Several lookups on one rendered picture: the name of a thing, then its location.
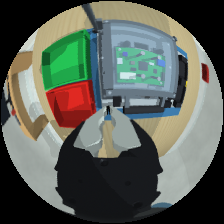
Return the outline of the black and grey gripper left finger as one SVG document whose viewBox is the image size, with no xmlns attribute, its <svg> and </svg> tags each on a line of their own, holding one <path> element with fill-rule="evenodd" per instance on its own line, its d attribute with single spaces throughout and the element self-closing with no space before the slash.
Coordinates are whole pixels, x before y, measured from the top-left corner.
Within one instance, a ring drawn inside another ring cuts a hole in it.
<svg viewBox="0 0 224 224">
<path fill-rule="evenodd" d="M 58 171 L 60 165 L 67 159 L 74 156 L 84 156 L 84 151 L 90 151 L 93 157 L 98 157 L 98 153 L 103 143 L 104 118 L 108 115 L 109 106 L 106 105 L 82 121 L 63 142 L 58 161 L 54 169 Z M 102 134 L 102 135 L 101 135 Z"/>
</svg>

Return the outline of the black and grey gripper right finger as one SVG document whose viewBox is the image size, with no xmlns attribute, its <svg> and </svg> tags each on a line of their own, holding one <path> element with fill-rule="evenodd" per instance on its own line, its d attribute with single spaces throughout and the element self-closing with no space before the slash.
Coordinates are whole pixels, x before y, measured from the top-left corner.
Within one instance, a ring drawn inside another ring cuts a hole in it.
<svg viewBox="0 0 224 224">
<path fill-rule="evenodd" d="M 115 127 L 112 131 L 113 148 L 119 153 L 127 151 L 128 157 L 146 160 L 155 168 L 157 175 L 162 173 L 157 148 L 148 133 L 112 105 L 109 105 L 109 115 Z"/>
</svg>

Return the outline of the red bin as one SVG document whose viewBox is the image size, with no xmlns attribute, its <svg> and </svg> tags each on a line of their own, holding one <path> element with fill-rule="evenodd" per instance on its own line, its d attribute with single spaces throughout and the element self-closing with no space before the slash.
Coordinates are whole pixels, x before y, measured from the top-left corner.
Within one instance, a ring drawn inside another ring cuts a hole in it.
<svg viewBox="0 0 224 224">
<path fill-rule="evenodd" d="M 59 127 L 76 128 L 97 112 L 92 80 L 56 88 L 46 92 L 46 96 Z"/>
</svg>

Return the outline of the green bin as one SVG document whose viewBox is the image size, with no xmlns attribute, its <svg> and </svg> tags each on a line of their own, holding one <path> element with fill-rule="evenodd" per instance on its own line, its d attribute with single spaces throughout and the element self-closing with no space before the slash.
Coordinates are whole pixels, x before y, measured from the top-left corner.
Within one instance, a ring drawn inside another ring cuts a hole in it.
<svg viewBox="0 0 224 224">
<path fill-rule="evenodd" d="M 90 35 L 87 30 L 72 33 L 46 48 L 42 52 L 41 65 L 45 91 L 92 78 Z"/>
</svg>

